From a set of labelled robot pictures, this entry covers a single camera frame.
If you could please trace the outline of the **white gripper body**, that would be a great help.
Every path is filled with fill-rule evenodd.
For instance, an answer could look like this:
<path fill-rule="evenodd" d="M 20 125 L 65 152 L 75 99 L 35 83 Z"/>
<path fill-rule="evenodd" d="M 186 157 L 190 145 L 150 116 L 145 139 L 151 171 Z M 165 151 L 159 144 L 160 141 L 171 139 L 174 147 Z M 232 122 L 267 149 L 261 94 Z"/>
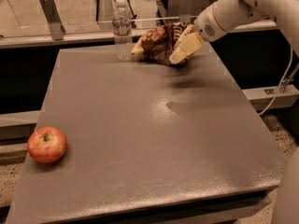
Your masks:
<path fill-rule="evenodd" d="M 218 23 L 217 11 L 217 5 L 213 4 L 202 11 L 193 22 L 195 30 L 206 42 L 214 42 L 228 34 Z"/>

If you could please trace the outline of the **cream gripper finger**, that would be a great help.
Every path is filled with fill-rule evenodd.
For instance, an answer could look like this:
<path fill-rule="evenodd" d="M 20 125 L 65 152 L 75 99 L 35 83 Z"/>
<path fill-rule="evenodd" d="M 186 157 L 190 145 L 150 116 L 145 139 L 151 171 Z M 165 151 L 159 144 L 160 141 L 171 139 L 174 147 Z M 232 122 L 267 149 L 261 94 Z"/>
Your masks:
<path fill-rule="evenodd" d="M 194 54 L 204 44 L 204 39 L 198 33 L 186 35 L 169 57 L 171 64 L 178 64 Z"/>

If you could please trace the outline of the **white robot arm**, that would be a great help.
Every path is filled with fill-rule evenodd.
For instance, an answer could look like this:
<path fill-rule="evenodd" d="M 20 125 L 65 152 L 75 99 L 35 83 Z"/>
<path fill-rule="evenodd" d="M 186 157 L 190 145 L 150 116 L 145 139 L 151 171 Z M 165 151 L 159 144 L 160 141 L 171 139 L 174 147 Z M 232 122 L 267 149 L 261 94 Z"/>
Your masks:
<path fill-rule="evenodd" d="M 235 27 L 263 18 L 271 19 L 299 56 L 299 0 L 218 0 L 202 11 L 193 27 L 175 46 L 171 64 L 182 62 L 199 50 L 203 43 L 214 42 Z"/>

